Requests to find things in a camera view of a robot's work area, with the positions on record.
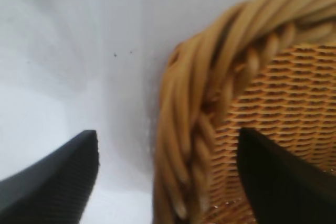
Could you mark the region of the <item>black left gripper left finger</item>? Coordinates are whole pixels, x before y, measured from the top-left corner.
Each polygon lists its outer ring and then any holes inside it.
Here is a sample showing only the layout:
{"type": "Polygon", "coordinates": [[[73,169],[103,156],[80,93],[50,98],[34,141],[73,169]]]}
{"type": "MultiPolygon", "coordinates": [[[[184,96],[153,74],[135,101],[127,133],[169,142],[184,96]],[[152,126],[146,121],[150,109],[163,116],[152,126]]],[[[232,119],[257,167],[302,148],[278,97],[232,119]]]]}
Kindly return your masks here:
{"type": "Polygon", "coordinates": [[[1,223],[79,223],[99,170],[95,130],[1,180],[1,223]]]}

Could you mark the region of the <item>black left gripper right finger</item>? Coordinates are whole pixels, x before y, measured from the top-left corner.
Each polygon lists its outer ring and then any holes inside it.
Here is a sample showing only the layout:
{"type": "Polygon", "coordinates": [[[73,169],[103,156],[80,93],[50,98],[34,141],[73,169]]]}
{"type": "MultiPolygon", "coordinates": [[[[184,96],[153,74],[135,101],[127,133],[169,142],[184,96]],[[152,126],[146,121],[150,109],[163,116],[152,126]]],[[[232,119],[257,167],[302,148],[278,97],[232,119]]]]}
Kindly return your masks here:
{"type": "Polygon", "coordinates": [[[335,223],[335,176],[254,129],[239,131],[237,168],[257,223],[335,223]]]}

